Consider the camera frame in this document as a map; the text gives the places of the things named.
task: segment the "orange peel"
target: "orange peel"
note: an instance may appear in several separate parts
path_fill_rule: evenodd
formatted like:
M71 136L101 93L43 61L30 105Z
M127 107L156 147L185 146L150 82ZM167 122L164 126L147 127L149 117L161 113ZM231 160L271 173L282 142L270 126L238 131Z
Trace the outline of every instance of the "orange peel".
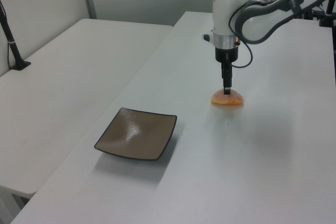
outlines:
M231 94L224 94L224 89L221 89L213 94L211 102L218 105L242 105L244 98L233 89L231 89Z

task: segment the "white table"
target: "white table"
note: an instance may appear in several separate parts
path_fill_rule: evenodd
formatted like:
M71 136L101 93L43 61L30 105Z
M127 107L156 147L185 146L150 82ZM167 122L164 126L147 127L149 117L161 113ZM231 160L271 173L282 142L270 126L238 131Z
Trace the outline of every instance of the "white table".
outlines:
M222 87L211 14L187 12L55 173L19 223L333 223L336 91L331 30L293 20ZM248 60L240 47L237 65ZM93 148L120 107L176 114L157 162Z
M30 198L170 26L84 19L0 78L0 187Z

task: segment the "square plate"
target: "square plate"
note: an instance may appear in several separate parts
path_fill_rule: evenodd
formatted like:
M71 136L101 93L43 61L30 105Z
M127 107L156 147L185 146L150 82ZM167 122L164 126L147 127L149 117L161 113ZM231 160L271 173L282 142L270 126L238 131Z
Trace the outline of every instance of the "square plate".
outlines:
M177 116L121 108L95 149L115 156L157 160L166 148Z

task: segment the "black cable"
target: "black cable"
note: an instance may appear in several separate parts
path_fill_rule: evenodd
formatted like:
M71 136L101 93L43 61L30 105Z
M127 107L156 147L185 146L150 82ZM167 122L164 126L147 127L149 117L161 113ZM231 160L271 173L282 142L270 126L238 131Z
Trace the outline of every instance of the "black cable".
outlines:
M233 31L233 29L232 29L232 27L231 27L231 20L232 20L232 18L236 15L236 13L239 12L244 6L245 6L245 4L242 5L240 8L236 9L235 12L231 15L231 17L230 17L230 19L229 19L229 29L231 30L231 32L232 32L238 39L240 39L240 38L238 37L238 35L236 34L236 32ZM251 48L250 48L244 41L242 41L241 39L240 39L240 41L243 42L244 45L245 45L245 46L247 47L247 49L249 50L250 55L251 55L251 59L250 59L250 62L249 62L248 64L244 65L244 66L235 66L235 65L232 65L232 67L234 67L234 68L246 68L246 67L250 66L251 63L252 63L252 61L253 61L253 53L252 53Z
M8 68L11 70L11 65L9 64L9 43L7 43L7 64L8 64Z
M6 18L6 20L7 20L7 14L6 14L6 10L5 10L5 8L4 8L4 6L3 6L3 4L2 4L2 2L1 2L1 0L0 0L0 7L1 7L1 9L4 11L5 18Z
M4 14L5 14L5 18L6 18L6 21L7 21L7 14L6 14L6 10L0 0L0 8L3 10ZM7 64L8 64L8 68L11 70L11 64L9 64L9 43L7 42Z
M269 5L271 3L273 3L275 1L270 1L270 2L266 2L266 3L255 3L254 5L262 5L262 6L266 6L266 5ZM235 12L231 15L230 19L229 19L229 29L231 30L231 32L241 41L244 43L244 45L247 47L248 51L250 52L250 55L251 55L251 59L250 59L250 62L244 66L235 66L235 65L232 65L232 67L234 68L246 68L248 66L251 65L252 61L253 61L253 53L252 53L252 50L251 48L247 45L247 43L245 43L241 38L239 38L239 36L236 34L236 32L232 29L231 27L231 20L233 19L233 17L236 15L237 12L239 12L246 4L242 5L240 8L236 9Z
M317 8L323 11L323 13L325 14L324 10L320 6L317 6Z

